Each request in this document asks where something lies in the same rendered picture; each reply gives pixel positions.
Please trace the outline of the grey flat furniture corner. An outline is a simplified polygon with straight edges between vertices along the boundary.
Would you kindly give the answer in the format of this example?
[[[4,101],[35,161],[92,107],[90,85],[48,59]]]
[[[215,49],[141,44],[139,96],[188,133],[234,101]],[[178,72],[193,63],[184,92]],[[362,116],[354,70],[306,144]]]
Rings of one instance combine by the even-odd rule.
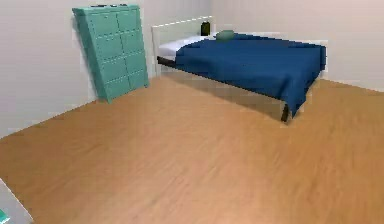
[[[0,209],[10,220],[6,224],[34,224],[32,216],[0,178]]]

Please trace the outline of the bed with blue blanket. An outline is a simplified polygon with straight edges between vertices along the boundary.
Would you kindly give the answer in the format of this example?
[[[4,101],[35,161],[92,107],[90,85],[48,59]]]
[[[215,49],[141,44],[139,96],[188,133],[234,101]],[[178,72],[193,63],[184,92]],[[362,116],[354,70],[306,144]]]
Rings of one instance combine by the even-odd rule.
[[[201,24],[210,22],[210,35]],[[281,120],[295,117],[314,81],[327,69],[327,47],[253,33],[235,32],[218,41],[211,16],[151,27],[158,67],[198,75],[284,103]]]

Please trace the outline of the green round cushion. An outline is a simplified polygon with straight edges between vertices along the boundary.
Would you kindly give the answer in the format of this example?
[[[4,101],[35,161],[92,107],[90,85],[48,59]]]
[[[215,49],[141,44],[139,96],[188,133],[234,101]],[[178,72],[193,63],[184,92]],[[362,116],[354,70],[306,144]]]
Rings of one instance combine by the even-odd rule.
[[[231,40],[235,36],[235,32],[233,30],[222,30],[218,32],[215,38],[218,41],[227,41]]]

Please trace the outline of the teal chest of drawers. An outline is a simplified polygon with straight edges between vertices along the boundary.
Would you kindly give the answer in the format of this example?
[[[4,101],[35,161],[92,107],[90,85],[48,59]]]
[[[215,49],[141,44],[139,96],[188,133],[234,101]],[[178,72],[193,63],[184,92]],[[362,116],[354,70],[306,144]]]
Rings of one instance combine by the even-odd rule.
[[[72,9],[99,99],[149,86],[140,7]]]

